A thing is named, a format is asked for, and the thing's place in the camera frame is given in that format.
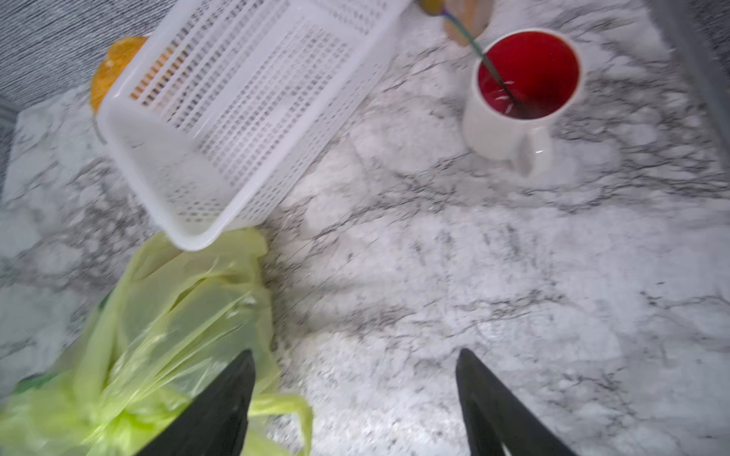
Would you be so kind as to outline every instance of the yellow plastic bag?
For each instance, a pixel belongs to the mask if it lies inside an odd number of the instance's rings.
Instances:
[[[276,393],[271,296],[258,267],[265,254],[254,229],[224,233],[200,252],[150,238],[51,372],[18,385],[0,414],[0,447],[8,455],[133,455],[251,349],[253,420],[242,454],[288,455],[256,420],[298,414],[307,456],[312,410],[300,396]]]

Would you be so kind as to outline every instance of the marble countertop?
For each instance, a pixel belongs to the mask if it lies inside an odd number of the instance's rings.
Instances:
[[[528,26],[573,38],[588,70],[550,172],[466,150],[472,57],[411,8],[384,80],[264,226],[317,455],[465,455],[460,347],[582,455],[730,447],[730,187],[706,120],[641,1],[503,1],[481,41]],[[22,112],[3,198],[0,395],[155,230],[85,86]]]

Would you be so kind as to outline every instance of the green wire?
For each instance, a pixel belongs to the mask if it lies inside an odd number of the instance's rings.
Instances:
[[[472,37],[472,34],[467,31],[466,28],[464,28],[463,25],[461,25],[461,21],[454,17],[450,12],[443,10],[442,14],[451,21],[451,23],[458,28],[458,30],[461,32],[462,35],[464,35],[464,38],[466,38],[469,41],[469,44],[472,46],[472,49],[474,52],[477,53],[478,56],[482,58],[482,62],[484,63],[484,66],[489,70],[489,73],[492,75],[494,80],[499,84],[500,87],[504,88],[507,92],[510,90],[507,88],[506,84],[504,84],[504,80],[502,79],[502,76],[499,75],[497,72],[497,68],[494,66],[491,60],[489,60],[489,57],[482,51],[482,48],[479,46],[479,43],[477,43],[474,38]]]

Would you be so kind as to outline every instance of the white plastic basket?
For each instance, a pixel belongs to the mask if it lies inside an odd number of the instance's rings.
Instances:
[[[180,0],[97,123],[170,239],[263,222],[393,56],[407,0]]]

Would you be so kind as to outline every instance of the white mug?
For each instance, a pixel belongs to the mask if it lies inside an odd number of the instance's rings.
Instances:
[[[575,102],[583,86],[583,62],[578,51],[562,34],[530,28],[504,35],[485,53],[518,100],[526,107],[539,104],[541,111],[532,119],[510,117],[508,113],[515,108],[508,106],[511,103],[504,91],[495,97],[499,87],[477,60],[470,74],[462,120],[466,145],[485,158],[512,161],[521,174],[534,176],[547,171],[553,161],[548,129]],[[490,84],[493,90],[486,87]]]

